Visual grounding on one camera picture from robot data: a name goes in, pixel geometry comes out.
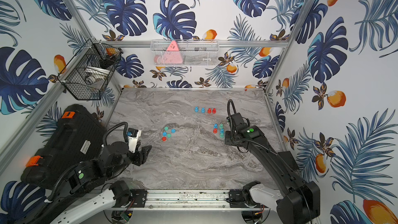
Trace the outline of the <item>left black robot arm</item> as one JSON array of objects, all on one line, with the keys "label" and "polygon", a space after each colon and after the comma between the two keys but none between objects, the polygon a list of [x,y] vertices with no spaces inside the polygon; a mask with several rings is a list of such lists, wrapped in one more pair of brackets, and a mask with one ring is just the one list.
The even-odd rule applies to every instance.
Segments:
[{"label": "left black robot arm", "polygon": [[152,147],[140,147],[140,143],[128,135],[127,122],[121,122],[107,130],[103,135],[103,150],[96,160],[81,162],[67,168],[55,182],[50,196],[35,214],[18,220],[20,224],[50,224],[58,220],[71,224],[78,219],[89,218],[106,206],[125,206],[131,203],[131,192],[126,182],[117,181],[110,187],[74,209],[78,211],[72,217],[68,209],[79,198],[93,189],[105,185],[118,177],[128,166],[143,165]]}]

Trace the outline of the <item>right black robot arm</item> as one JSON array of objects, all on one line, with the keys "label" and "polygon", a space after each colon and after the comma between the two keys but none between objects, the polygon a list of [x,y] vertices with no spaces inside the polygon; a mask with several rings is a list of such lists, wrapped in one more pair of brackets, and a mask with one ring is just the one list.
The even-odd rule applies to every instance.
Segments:
[{"label": "right black robot arm", "polygon": [[224,143],[254,155],[277,185],[273,190],[259,181],[246,184],[241,201],[247,207],[262,205],[275,211],[284,224],[307,224],[321,213],[320,188],[314,181],[307,182],[296,173],[296,163],[290,152],[276,152],[265,134],[236,111],[233,100],[227,103],[227,123]]}]

